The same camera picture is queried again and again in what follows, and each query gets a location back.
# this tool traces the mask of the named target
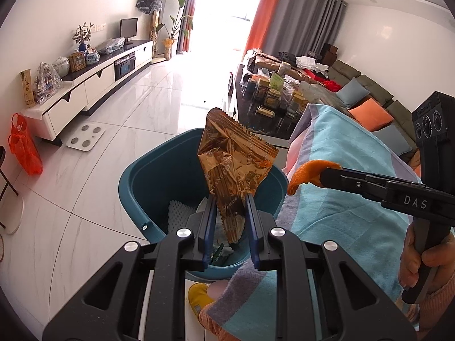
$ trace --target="person's arm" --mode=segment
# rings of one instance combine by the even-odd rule
[[[436,325],[455,296],[455,238],[450,233],[442,244],[425,251],[422,256],[414,248],[414,239],[411,223],[401,254],[398,273],[401,286],[416,285],[422,262],[429,267],[439,267],[429,287],[429,295],[420,304],[418,337],[421,340]]]

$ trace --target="camera lens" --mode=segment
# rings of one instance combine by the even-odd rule
[[[415,134],[417,135],[417,138],[419,139],[422,137],[422,127],[420,126],[420,123],[417,123],[415,125]]]
[[[424,129],[424,134],[427,138],[431,136],[431,121],[429,119],[429,116],[424,117],[424,121],[422,123],[423,129]]]
[[[442,129],[442,117],[437,110],[433,114],[433,123],[435,124],[435,129],[439,132]]]

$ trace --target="teal plastic bin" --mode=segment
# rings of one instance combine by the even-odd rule
[[[133,162],[120,178],[120,201],[150,243],[162,240],[167,233],[171,200],[196,208],[209,195],[197,157],[202,133],[203,128],[198,128],[161,144]],[[256,191],[254,201],[257,209],[277,218],[287,185],[286,176],[273,166]],[[249,257],[245,230],[225,266],[209,265],[204,272],[190,272],[192,275],[187,278],[200,281],[229,279]]]

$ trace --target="artificial plant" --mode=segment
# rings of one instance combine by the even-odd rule
[[[94,24],[90,23],[90,26],[86,25],[87,22],[84,23],[84,25],[76,29],[76,33],[73,36],[73,41],[76,41],[77,43],[83,44],[85,41],[90,41],[90,37],[92,36],[92,27]]]
[[[166,31],[167,31],[169,39],[177,39],[177,36],[180,33],[180,31],[183,32],[183,34],[185,35],[185,37],[187,39],[189,38],[190,31],[193,29],[193,17],[192,17],[192,15],[183,15],[183,16],[179,17],[180,12],[182,11],[182,9],[185,6],[185,2],[186,2],[186,0],[178,0],[179,10],[178,10],[178,13],[177,13],[177,18],[174,18],[172,15],[169,15],[171,17],[172,22],[173,22],[172,30],[169,32],[169,30],[166,27],[166,25],[163,24],[163,23],[160,23],[156,27],[156,33],[158,33],[164,27],[166,29]],[[189,29],[181,29],[181,23],[182,23],[182,20],[184,18],[187,18],[186,22],[188,23],[188,28]]]

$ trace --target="white wall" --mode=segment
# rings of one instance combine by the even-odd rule
[[[455,96],[455,34],[416,15],[349,5],[338,58],[414,111],[434,91]]]
[[[71,40],[79,24],[106,23],[90,41],[97,45],[118,37],[120,19],[139,18],[136,39],[148,38],[150,16],[136,8],[137,0],[17,0],[0,28],[0,145],[7,147],[11,116],[24,106],[19,72],[36,69],[41,61],[52,63],[68,56],[77,44]],[[7,154],[2,170],[14,179],[19,169]]]

